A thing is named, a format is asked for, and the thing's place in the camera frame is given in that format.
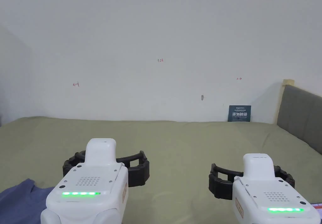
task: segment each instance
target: green led light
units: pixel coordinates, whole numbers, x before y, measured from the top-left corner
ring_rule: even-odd
[[[270,212],[291,212],[291,211],[304,211],[304,209],[300,208],[267,208],[268,211]]]
[[[63,195],[100,195],[100,192],[63,192]]]

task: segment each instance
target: green bed sheet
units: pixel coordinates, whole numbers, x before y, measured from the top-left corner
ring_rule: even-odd
[[[0,127],[0,191],[30,178],[55,186],[62,166],[92,138],[113,138],[117,157],[143,150],[145,186],[129,190],[123,223],[236,223],[232,201],[208,190],[212,163],[243,171],[246,153],[266,153],[296,189],[322,202],[322,155],[275,125],[255,122],[98,121],[29,117]]]

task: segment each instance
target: gray headboard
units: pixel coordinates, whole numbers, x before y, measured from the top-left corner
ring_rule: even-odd
[[[277,125],[322,154],[322,98],[286,85]]]

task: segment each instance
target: bed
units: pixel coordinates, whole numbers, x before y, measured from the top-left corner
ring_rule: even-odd
[[[0,191],[27,178],[55,186],[65,160],[91,138],[109,137],[117,141],[117,157],[144,150],[150,161],[146,185],[130,189],[124,224],[236,223],[232,202],[209,192],[208,175],[213,162],[243,171],[246,153],[267,153],[293,175],[298,192],[321,202],[321,104],[322,98],[287,85],[276,125],[20,118],[0,128]]]

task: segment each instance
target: dark blue card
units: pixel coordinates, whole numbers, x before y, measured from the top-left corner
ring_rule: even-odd
[[[229,106],[228,121],[251,121],[252,106]]]

